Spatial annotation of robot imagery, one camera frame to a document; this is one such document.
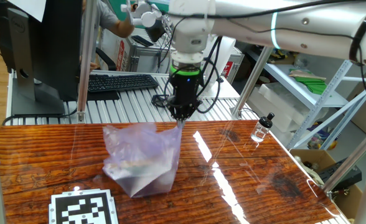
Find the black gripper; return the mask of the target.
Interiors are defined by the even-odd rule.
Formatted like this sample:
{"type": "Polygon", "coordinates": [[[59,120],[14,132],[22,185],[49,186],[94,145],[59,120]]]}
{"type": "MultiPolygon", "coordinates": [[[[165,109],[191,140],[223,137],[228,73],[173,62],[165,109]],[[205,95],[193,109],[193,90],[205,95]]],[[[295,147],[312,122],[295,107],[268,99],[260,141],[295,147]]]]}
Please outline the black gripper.
{"type": "Polygon", "coordinates": [[[166,108],[171,116],[176,120],[177,127],[183,128],[185,122],[194,114],[198,107],[202,104],[197,99],[197,91],[201,74],[181,75],[174,74],[170,79],[170,83],[174,88],[173,94],[167,99],[166,108]],[[181,106],[182,117],[178,106],[181,106]]]}

